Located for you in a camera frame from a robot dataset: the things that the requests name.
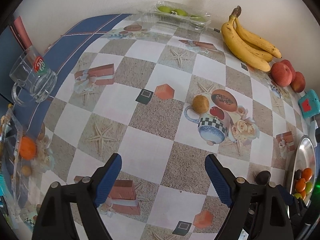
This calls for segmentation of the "teal plastic box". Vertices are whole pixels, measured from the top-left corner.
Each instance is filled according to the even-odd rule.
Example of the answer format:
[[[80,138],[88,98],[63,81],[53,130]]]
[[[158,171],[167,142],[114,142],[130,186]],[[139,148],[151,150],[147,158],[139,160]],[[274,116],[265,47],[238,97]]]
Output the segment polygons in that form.
[[[320,103],[317,93],[311,89],[298,100],[302,116],[304,119],[310,118],[320,113]]]

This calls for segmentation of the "pale pink apple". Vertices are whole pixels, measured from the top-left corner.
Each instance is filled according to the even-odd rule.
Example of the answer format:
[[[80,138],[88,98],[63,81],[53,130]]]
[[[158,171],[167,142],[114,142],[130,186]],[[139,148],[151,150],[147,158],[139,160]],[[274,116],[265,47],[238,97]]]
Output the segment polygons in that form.
[[[286,87],[292,81],[292,72],[290,68],[282,62],[276,62],[272,65],[271,76],[274,82],[280,87]]]

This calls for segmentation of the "clear plastic fruit tray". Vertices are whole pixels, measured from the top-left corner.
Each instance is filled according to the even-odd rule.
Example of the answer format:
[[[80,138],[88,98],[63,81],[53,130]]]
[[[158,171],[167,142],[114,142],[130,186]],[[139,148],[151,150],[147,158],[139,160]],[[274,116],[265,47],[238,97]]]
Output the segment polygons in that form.
[[[9,108],[1,124],[1,213],[12,229],[23,222],[33,231],[37,212],[26,207],[29,178],[22,174],[22,167],[28,162],[18,152],[22,135],[22,125]]]

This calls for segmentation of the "large steel basin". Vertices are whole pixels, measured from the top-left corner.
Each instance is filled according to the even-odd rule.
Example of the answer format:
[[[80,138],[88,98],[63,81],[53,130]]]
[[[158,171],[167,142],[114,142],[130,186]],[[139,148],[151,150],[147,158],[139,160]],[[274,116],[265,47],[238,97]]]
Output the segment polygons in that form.
[[[316,172],[316,156],[313,144],[310,138],[307,135],[302,136],[295,153],[292,155],[285,179],[285,188],[290,194],[295,194],[295,183],[294,174],[295,171],[300,169],[304,170],[305,168],[311,168],[313,171],[312,178],[310,181],[315,183],[315,172]],[[306,195],[304,203],[308,206],[310,204],[311,194]]]

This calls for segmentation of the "red apple middle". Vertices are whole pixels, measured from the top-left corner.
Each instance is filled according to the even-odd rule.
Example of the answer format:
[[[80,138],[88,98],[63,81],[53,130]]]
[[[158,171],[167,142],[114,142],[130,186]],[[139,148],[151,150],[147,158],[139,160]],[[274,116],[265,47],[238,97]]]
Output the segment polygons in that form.
[[[293,80],[295,79],[295,77],[296,77],[296,71],[295,71],[295,69],[293,68],[291,62],[290,62],[289,60],[286,60],[286,59],[281,60],[281,62],[282,62],[283,64],[285,64],[286,66],[288,66],[288,68],[290,69],[291,74],[292,74],[292,81],[293,81]]]

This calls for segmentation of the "small green fruit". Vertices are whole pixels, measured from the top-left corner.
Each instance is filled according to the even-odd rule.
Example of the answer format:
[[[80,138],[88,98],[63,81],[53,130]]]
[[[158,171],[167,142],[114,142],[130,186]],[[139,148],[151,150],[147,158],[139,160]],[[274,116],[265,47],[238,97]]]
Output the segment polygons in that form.
[[[295,193],[293,194],[293,196],[297,199],[300,199],[300,198],[302,199],[302,195],[300,193]]]

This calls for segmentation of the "glass mug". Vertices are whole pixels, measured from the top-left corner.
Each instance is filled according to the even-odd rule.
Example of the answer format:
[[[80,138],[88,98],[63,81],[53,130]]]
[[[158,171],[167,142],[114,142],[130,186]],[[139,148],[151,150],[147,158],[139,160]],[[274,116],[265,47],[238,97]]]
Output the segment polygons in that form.
[[[34,46],[23,51],[14,63],[9,76],[14,81],[11,96],[14,103],[19,106],[26,106],[28,102],[18,97],[17,90],[27,92],[30,102],[41,103],[48,98],[57,82],[56,72],[48,67]]]

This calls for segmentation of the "yellow banana bunch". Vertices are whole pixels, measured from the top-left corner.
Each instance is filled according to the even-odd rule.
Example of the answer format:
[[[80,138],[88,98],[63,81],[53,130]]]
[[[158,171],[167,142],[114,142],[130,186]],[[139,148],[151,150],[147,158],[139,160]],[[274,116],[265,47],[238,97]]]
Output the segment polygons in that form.
[[[223,40],[229,50],[245,64],[263,72],[271,70],[273,58],[282,58],[280,50],[264,38],[246,30],[239,21],[241,7],[237,6],[221,27]]]

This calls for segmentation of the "clear bag of green fruits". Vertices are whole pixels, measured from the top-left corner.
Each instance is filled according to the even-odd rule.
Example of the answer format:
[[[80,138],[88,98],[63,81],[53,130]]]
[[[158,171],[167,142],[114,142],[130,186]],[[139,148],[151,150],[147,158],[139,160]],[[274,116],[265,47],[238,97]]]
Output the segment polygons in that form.
[[[140,9],[139,14],[143,22],[163,23],[193,31],[203,31],[211,23],[209,12],[169,1],[152,2]]]

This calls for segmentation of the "dark plum front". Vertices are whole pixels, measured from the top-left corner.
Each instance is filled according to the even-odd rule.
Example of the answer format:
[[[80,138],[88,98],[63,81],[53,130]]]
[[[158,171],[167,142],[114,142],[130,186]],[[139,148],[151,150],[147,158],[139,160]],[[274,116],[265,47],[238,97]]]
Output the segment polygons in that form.
[[[294,174],[294,180],[300,180],[301,177],[302,177],[302,170],[300,169],[296,170]]]

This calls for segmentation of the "black charger on white base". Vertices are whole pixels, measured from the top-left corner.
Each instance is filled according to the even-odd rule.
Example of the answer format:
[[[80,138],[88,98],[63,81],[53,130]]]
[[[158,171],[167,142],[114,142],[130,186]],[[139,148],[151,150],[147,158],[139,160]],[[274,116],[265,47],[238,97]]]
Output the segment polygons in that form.
[[[315,147],[317,146],[316,131],[318,128],[319,128],[319,114],[314,115],[310,118],[309,137]]]

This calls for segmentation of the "red apple right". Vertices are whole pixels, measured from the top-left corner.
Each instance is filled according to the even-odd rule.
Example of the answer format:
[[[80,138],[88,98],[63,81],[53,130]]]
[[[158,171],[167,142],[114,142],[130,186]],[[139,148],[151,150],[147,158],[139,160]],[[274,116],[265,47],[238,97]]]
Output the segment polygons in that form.
[[[296,72],[295,78],[290,84],[292,90],[301,93],[305,89],[305,78],[301,72]]]

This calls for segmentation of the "orange tangerine with stem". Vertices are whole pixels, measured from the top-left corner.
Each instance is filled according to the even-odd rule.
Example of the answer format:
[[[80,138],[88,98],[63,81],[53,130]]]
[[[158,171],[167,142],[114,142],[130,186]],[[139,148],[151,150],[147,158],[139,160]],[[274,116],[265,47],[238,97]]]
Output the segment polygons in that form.
[[[300,193],[303,192],[306,188],[306,180],[304,178],[300,178],[295,183],[295,191]]]

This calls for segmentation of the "orange tangerine front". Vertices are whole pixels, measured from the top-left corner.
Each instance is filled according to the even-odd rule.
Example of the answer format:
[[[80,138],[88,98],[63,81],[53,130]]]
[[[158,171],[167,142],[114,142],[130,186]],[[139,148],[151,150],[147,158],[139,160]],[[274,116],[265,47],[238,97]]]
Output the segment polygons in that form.
[[[301,178],[303,178],[306,182],[308,182],[312,178],[312,175],[313,175],[312,169],[307,167],[302,171]]]

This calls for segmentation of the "dark plum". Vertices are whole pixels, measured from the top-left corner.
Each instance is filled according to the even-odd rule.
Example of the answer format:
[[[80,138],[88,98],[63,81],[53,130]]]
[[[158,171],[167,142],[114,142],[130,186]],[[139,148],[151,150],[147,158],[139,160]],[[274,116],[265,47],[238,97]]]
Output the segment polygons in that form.
[[[296,170],[294,174],[294,180],[300,180],[301,177],[302,177],[302,170],[300,169]]]
[[[266,185],[269,183],[271,178],[271,173],[268,170],[264,170],[259,172],[256,176],[255,176],[255,182],[258,185]]]

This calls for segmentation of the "large green fruit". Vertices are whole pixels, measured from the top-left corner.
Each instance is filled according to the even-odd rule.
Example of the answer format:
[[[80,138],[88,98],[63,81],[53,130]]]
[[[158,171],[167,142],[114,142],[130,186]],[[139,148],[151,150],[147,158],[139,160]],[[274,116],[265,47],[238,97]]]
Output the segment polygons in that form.
[[[307,195],[310,194],[312,192],[312,190],[313,190],[313,183],[311,181],[308,181],[306,183],[306,187],[305,187],[306,194]]]

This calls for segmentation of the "red apple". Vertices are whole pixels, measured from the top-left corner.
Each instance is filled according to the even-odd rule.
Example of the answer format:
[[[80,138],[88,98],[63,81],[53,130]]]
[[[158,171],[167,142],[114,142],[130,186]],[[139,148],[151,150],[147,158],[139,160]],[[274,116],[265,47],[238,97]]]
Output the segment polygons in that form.
[[[290,69],[291,74],[292,74],[292,81],[293,81],[293,80],[295,79],[295,77],[296,77],[296,71],[295,71],[295,69],[293,68],[291,62],[290,62],[289,60],[286,60],[286,59],[281,60],[281,62],[282,62],[283,64],[285,64],[286,66],[288,66],[288,68]]]
[[[290,84],[292,90],[301,93],[305,89],[305,78],[301,72],[296,72],[295,78]]]

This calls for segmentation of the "small brown longan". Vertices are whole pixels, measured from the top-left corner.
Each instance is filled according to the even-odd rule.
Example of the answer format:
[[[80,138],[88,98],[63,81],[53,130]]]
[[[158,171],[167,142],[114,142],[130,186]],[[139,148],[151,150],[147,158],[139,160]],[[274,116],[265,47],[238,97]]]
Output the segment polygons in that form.
[[[193,99],[192,108],[198,114],[206,113],[209,109],[209,100],[204,95],[197,95]]]

